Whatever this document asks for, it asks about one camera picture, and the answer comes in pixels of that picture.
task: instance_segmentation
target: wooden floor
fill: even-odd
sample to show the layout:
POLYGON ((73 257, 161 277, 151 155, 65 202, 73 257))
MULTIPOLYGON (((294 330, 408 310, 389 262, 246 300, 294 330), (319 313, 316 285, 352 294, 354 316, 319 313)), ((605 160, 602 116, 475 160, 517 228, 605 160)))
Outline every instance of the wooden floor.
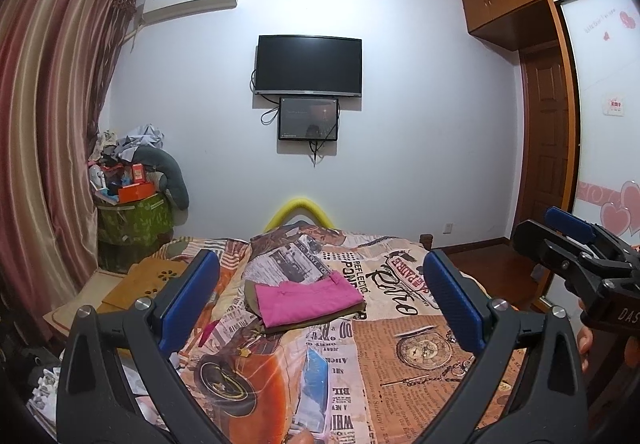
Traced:
POLYGON ((504 298, 521 310, 527 310, 534 299, 537 283, 530 276, 534 263, 506 244, 454 253, 449 258, 460 271, 482 283, 489 296, 504 298))

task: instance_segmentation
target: baseboard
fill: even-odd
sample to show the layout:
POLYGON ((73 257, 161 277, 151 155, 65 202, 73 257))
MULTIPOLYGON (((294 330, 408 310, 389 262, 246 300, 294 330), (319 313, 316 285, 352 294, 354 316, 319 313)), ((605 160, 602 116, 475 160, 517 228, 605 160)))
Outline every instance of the baseboard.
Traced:
POLYGON ((473 249, 482 249, 483 247, 500 246, 501 244, 510 244, 506 237, 499 239, 481 240, 479 242, 469 242, 468 244, 458 244, 457 246, 435 247, 444 251, 445 255, 453 255, 454 253, 462 253, 463 251, 471 251, 473 249))

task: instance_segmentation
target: folded garment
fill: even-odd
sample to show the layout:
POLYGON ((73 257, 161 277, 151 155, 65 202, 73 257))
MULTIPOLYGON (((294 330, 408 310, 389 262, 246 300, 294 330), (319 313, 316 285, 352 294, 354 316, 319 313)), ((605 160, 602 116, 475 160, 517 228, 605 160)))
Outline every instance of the folded garment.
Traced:
MULTIPOLYGON (((255 286, 255 281, 246 280, 244 282, 244 306, 249 312, 253 312, 255 315, 262 318, 262 314, 260 313, 260 306, 258 305, 258 296, 257 294, 255 294, 255 286)), ((257 327, 257 331, 261 334, 276 334, 279 332, 286 332, 288 330, 303 329, 305 327, 310 327, 313 325, 322 325, 323 323, 329 323, 334 319, 355 314, 356 312, 362 312, 366 308, 367 303, 365 301, 361 301, 360 303, 356 303, 356 305, 353 305, 348 309, 338 310, 338 312, 325 314, 324 316, 302 321, 300 323, 289 323, 286 325, 277 325, 269 328, 265 327, 264 323, 260 323, 260 325, 258 325, 257 327)))
POLYGON ((295 281, 283 281, 276 287, 257 283, 255 293, 267 328, 333 314, 364 300, 360 291, 338 271, 306 285, 295 281))

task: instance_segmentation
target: pocket watch face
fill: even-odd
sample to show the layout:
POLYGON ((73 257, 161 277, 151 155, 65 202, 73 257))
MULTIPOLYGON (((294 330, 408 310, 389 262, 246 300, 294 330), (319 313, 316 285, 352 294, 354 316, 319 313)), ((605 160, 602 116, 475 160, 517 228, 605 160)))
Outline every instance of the pocket watch face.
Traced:
POLYGON ((451 359, 451 345, 437 332, 402 338, 396 347, 400 360, 420 370, 433 370, 451 359))

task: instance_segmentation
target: monitor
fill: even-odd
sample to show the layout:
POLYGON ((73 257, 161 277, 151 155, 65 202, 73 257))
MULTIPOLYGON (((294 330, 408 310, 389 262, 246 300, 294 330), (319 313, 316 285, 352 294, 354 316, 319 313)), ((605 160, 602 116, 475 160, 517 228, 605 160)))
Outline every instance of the monitor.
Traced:
POLYGON ((280 141, 337 141, 337 98, 283 97, 278 113, 280 141))
POLYGON ((260 36, 256 94, 362 96, 362 40, 260 36))

